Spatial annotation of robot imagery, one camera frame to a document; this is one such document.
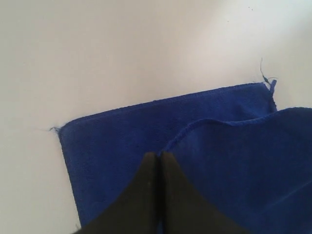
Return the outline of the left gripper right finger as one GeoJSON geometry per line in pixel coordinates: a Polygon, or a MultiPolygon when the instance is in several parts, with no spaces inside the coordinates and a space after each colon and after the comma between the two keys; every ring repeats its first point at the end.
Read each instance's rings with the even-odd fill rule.
{"type": "Polygon", "coordinates": [[[245,234],[246,229],[209,203],[185,176],[175,156],[160,155],[164,234],[245,234]]]}

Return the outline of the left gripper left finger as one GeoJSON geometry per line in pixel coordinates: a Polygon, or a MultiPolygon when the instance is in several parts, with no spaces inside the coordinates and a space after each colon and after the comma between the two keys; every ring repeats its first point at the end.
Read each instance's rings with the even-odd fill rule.
{"type": "Polygon", "coordinates": [[[155,234],[159,222],[159,161],[146,153],[130,184],[96,219],[79,234],[155,234]]]}

